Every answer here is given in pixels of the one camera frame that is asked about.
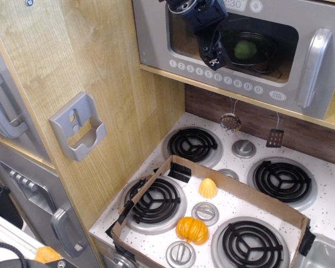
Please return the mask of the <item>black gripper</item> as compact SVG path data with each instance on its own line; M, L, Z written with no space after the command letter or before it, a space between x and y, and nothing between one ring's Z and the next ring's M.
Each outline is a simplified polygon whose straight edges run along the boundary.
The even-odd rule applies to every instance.
M220 24L228 18L222 1L167 1L171 13L180 16L192 30L206 66L217 70L230 63L221 42Z

